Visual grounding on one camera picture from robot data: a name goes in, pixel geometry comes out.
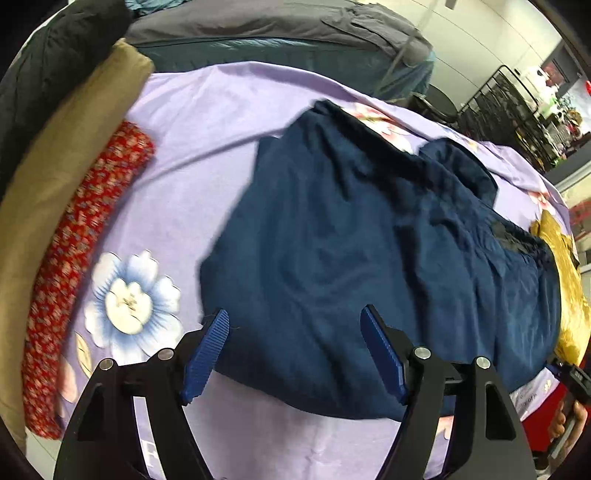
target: lavender bedsheet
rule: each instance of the lavender bedsheet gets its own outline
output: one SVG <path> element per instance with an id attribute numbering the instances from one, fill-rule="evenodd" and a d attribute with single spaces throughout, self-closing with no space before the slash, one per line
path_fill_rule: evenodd
<path id="1" fill-rule="evenodd" d="M 121 364 L 143 361 L 199 327 L 202 310 L 195 272 L 250 181 L 258 140 L 281 135 L 321 98 L 349 109 L 362 103 L 387 113 L 406 130 L 402 141 L 413 150 L 433 138 L 454 138 L 493 173 L 499 184 L 497 212 L 527 229 L 547 208 L 570 233 L 568 210 L 558 192 L 514 151 L 469 141 L 325 77 L 262 63 L 154 74 L 127 118 L 150 134 L 156 154 L 111 221 L 64 346 L 65 361 L 75 373 L 70 388 L 77 395 L 88 380 L 85 370 L 102 358 L 112 356 Z M 139 333 L 109 334 L 113 326 L 101 302 L 113 275 L 124 277 L 127 285 L 139 285 Z M 118 295 L 130 291 L 123 288 Z M 114 315 L 119 315 L 119 325 L 127 325 L 125 312 Z M 543 370 L 515 392 L 512 397 L 522 418 L 556 385 Z M 137 407 L 146 463 L 154 479 L 163 479 L 141 401 Z M 60 399 L 65 424 L 73 409 L 74 403 Z M 298 411 L 215 372 L 185 413 L 212 474 L 227 480 L 373 479 L 399 426 L 388 419 L 352 421 Z M 441 470 L 449 438 L 446 426 L 443 421 L 426 478 Z"/>

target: yellow cloth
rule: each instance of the yellow cloth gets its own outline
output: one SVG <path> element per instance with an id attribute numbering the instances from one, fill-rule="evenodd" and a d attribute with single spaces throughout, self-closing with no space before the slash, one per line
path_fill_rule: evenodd
<path id="1" fill-rule="evenodd" d="M 37 270 L 68 202 L 153 68 L 118 41 L 34 139 L 0 205 L 0 416 L 22 450 L 21 363 Z"/>
<path id="2" fill-rule="evenodd" d="M 542 211 L 539 222 L 531 224 L 530 232 L 548 244 L 558 268 L 562 311 L 560 334 L 554 351 L 562 360 L 579 365 L 591 335 L 591 310 L 583 294 L 581 275 L 572 261 L 572 239 L 561 233 L 560 225 L 547 210 Z"/>

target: pink flower print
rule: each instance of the pink flower print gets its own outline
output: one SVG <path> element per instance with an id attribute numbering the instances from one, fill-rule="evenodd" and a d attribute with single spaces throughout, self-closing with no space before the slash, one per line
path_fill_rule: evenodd
<path id="1" fill-rule="evenodd" d="M 400 151 L 413 153 L 410 142 L 404 138 L 409 133 L 384 113 L 362 103 L 356 103 L 353 108 L 343 110 L 363 122 L 374 132 L 379 133 Z"/>
<path id="2" fill-rule="evenodd" d="M 549 201 L 550 194 L 546 192 L 527 192 L 532 202 L 534 202 L 540 208 L 540 214 L 542 210 L 548 210 L 550 215 L 556 215 L 556 209 L 552 206 Z"/>

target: red object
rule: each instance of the red object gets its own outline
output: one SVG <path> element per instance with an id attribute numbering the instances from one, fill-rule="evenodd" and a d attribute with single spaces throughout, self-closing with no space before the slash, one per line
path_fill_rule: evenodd
<path id="1" fill-rule="evenodd" d="M 570 226 L 573 229 L 574 241 L 578 242 L 589 234 L 589 219 L 591 218 L 591 200 L 578 203 L 569 210 Z"/>
<path id="2" fill-rule="evenodd" d="M 117 200 L 152 157 L 150 138 L 123 122 L 66 207 L 33 287 L 22 382 L 27 427 L 58 439 L 55 420 L 61 346 L 93 250 Z"/>
<path id="3" fill-rule="evenodd" d="M 584 361 L 581 363 L 581 368 L 584 367 Z M 558 404 L 566 395 L 566 388 L 560 384 L 552 394 L 546 398 L 546 401 L 540 405 L 535 412 L 527 417 L 523 422 L 523 428 L 527 435 L 527 440 L 530 443 L 530 448 L 533 452 L 545 452 L 550 446 L 550 436 L 548 435 L 548 427 L 554 418 L 554 414 L 558 408 Z M 589 416 L 587 423 L 591 419 L 591 407 L 586 407 Z"/>

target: leaf print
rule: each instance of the leaf print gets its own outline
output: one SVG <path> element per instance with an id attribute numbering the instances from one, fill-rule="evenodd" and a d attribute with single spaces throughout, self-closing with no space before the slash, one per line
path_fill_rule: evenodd
<path id="1" fill-rule="evenodd" d="M 76 333 L 76 356 L 78 357 L 78 363 L 82 371 L 88 378 L 92 375 L 92 360 L 90 359 L 90 349 L 86 344 L 86 341 L 82 338 L 78 332 Z"/>
<path id="2" fill-rule="evenodd" d="M 63 355 L 60 356 L 60 369 L 57 374 L 57 391 L 62 397 L 64 397 L 64 400 L 70 403 L 74 403 L 78 400 L 76 374 L 68 360 L 66 360 Z"/>

